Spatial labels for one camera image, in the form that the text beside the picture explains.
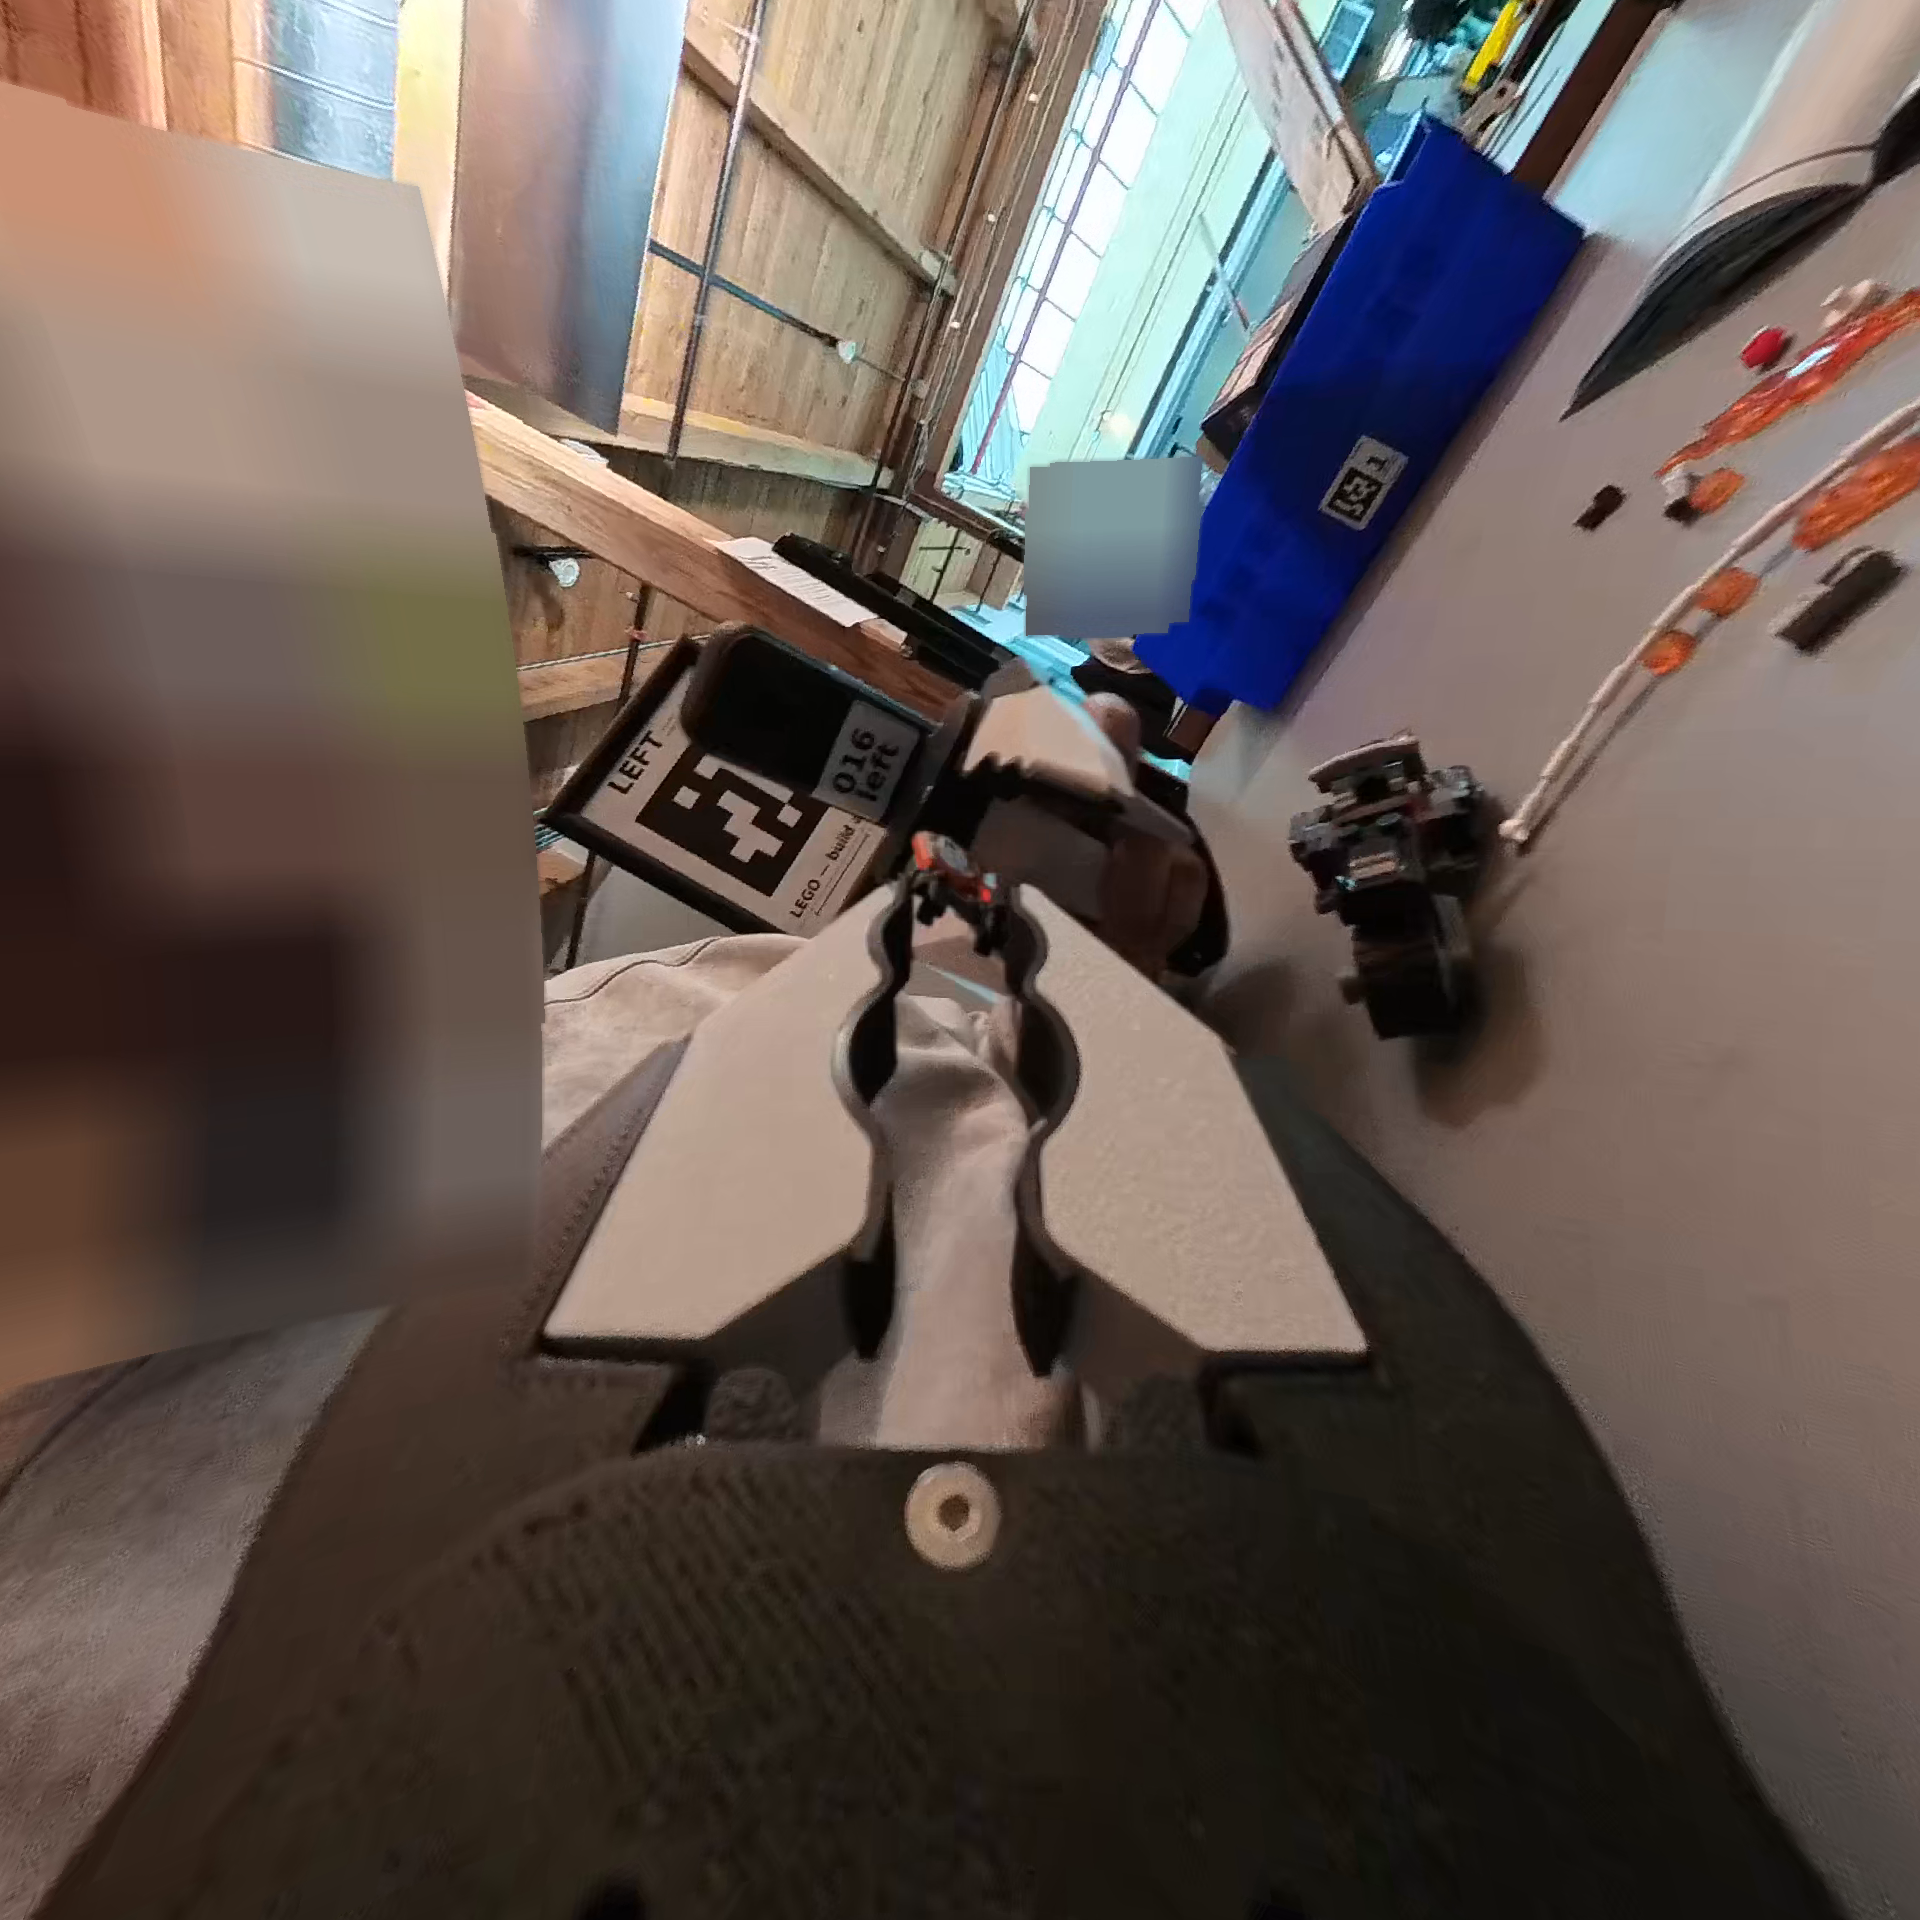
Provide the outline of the orange rectangular lego tile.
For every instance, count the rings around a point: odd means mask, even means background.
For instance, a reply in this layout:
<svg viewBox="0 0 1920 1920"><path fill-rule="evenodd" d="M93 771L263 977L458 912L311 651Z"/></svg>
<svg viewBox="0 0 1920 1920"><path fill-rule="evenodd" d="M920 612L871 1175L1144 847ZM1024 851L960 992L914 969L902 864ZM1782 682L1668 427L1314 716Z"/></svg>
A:
<svg viewBox="0 0 1920 1920"><path fill-rule="evenodd" d="M1918 468L1914 435L1864 455L1797 514L1792 547L1817 553L1854 535L1918 490Z"/></svg>

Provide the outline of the branched orange lego flame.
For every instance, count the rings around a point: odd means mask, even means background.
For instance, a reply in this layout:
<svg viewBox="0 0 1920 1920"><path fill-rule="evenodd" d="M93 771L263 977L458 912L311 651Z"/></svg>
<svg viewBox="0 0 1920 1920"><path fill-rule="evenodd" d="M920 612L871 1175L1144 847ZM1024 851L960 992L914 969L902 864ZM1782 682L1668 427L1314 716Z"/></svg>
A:
<svg viewBox="0 0 1920 1920"><path fill-rule="evenodd" d="M1792 411L1833 392L1864 356L1914 327L1918 288L1830 327L1805 352L1768 372L1705 424L1689 443L1655 468L1655 476L1666 480L1668 474L1698 468L1725 449L1760 438Z"/></svg>

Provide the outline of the tagged blue storage bin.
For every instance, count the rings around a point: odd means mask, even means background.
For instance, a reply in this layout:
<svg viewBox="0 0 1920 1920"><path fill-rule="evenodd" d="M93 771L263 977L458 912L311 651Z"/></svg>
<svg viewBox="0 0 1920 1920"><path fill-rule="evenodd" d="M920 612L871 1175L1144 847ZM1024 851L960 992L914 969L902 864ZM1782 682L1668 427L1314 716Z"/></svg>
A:
<svg viewBox="0 0 1920 1920"><path fill-rule="evenodd" d="M1586 234L1423 118L1216 480L1185 623L1136 655L1205 713L1280 707Z"/></svg>

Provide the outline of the black framed marker sign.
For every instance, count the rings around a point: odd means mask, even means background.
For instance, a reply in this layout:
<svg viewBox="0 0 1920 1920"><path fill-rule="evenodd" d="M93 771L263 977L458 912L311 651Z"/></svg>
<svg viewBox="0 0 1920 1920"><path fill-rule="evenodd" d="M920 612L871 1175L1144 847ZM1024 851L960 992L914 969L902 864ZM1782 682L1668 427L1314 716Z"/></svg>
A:
<svg viewBox="0 0 1920 1920"><path fill-rule="evenodd" d="M873 890L897 844L878 824L698 747L681 720L698 651L697 641L673 641L642 668L536 822L733 934L809 938Z"/></svg>

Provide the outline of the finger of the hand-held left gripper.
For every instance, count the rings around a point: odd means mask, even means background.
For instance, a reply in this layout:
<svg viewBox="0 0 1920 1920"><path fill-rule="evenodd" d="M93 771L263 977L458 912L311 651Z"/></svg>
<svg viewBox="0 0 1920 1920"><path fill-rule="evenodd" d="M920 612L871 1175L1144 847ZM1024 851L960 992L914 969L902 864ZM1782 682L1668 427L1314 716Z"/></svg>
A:
<svg viewBox="0 0 1920 1920"><path fill-rule="evenodd" d="M1073 922L1097 927L1113 847L1130 840L1188 847L1188 824L1150 802L1094 814L1088 826L1033 799L992 801L972 835L972 863L1008 890L1039 890Z"/></svg>
<svg viewBox="0 0 1920 1920"><path fill-rule="evenodd" d="M1050 688L983 703L956 780L966 801L1028 802L1050 814L1122 814L1136 799L1119 747Z"/></svg>

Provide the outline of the lego instruction booklet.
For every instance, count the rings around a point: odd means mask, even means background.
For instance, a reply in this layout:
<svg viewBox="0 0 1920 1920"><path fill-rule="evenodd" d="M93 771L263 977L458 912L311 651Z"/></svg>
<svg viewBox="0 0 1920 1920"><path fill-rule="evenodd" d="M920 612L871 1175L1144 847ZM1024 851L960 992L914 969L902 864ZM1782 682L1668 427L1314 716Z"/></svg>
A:
<svg viewBox="0 0 1920 1920"><path fill-rule="evenodd" d="M1918 4L1812 4L1566 417L1721 320L1914 161Z"/></svg>

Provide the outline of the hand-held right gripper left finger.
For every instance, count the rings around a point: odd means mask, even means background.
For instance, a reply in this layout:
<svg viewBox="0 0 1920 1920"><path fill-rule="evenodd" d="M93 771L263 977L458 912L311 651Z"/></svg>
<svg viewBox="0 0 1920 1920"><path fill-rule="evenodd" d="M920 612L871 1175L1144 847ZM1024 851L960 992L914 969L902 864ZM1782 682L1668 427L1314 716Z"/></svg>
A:
<svg viewBox="0 0 1920 1920"><path fill-rule="evenodd" d="M910 887L865 896L689 1034L541 1328L548 1352L871 1361L896 1305L873 1102L896 1071Z"/></svg>

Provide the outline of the black cardboard box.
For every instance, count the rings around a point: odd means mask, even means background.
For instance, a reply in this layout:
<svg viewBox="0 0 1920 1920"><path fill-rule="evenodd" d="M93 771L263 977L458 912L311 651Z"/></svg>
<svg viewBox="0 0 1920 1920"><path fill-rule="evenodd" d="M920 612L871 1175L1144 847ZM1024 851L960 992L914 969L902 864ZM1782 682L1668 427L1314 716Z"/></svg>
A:
<svg viewBox="0 0 1920 1920"><path fill-rule="evenodd" d="M1253 330L1236 364L1222 379L1202 422L1194 452L1210 474L1224 474L1255 418L1281 360L1290 350L1311 303L1321 296L1333 267L1352 238L1360 216L1350 214L1340 224L1316 234L1284 274L1280 296Z"/></svg>

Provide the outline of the grey lego pin connector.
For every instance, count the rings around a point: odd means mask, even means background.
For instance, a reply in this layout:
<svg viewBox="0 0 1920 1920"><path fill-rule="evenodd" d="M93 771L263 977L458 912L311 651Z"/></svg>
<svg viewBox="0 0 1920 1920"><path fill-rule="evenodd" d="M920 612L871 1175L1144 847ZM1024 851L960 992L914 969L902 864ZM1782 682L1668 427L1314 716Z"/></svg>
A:
<svg viewBox="0 0 1920 1920"><path fill-rule="evenodd" d="M1885 601L1906 578L1906 563L1877 544L1844 551L1826 568L1814 588L1793 601L1772 626L1776 641L1799 657L1814 657Z"/></svg>

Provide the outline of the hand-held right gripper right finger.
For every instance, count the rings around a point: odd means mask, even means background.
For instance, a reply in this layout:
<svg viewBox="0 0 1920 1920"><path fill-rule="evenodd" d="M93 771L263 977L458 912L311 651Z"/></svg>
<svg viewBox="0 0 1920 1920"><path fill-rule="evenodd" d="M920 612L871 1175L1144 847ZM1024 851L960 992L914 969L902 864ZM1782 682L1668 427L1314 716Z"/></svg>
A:
<svg viewBox="0 0 1920 1920"><path fill-rule="evenodd" d="M1231 1051L1038 887L1002 946L1014 1331L1038 1376L1350 1364L1367 1335Z"/></svg>

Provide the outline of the black lego motorcycle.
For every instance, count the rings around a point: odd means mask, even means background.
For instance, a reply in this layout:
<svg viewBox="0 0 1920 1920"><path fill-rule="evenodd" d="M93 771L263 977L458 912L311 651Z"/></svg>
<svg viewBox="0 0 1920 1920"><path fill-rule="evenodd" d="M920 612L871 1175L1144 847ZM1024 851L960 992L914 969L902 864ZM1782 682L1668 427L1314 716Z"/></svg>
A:
<svg viewBox="0 0 1920 1920"><path fill-rule="evenodd" d="M1468 902L1492 851L1487 799L1465 764L1428 764L1402 730L1309 771L1316 802L1287 851L1316 915L1349 936L1337 992L1381 1040L1445 1040L1477 1011Z"/></svg>

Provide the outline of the small black lego assembly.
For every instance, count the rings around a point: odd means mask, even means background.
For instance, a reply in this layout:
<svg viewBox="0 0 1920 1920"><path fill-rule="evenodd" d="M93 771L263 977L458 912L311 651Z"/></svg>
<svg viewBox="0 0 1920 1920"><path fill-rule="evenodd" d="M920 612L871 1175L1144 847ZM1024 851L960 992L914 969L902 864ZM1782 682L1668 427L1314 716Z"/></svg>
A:
<svg viewBox="0 0 1920 1920"><path fill-rule="evenodd" d="M996 958L1002 952L1012 924L1008 892L949 835L912 835L906 894L916 924L932 929L956 920L966 929L975 956Z"/></svg>

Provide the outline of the wooden panel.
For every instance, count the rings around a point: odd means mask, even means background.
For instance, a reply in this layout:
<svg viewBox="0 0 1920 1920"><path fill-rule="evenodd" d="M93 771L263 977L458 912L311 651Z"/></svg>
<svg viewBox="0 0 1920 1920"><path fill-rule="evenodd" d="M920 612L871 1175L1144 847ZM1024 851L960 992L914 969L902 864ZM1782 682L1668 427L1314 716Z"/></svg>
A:
<svg viewBox="0 0 1920 1920"><path fill-rule="evenodd" d="M726 553L725 535L697 514L564 449L490 401L469 396L469 422L485 495L494 503L694 615L760 630L901 707L936 716L956 698L950 683L910 660L871 623L842 626Z"/></svg>

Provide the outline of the person's left hand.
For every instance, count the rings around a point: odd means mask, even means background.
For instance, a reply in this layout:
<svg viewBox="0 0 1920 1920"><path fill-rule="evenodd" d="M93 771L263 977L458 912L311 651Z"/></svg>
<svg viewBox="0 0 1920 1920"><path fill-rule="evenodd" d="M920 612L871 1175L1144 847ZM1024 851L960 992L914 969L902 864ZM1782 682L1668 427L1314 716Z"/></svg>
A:
<svg viewBox="0 0 1920 1920"><path fill-rule="evenodd" d="M1094 934L1122 962L1158 984L1197 930L1208 868L1190 844L1127 835L1111 844L1097 887Z"/></svg>

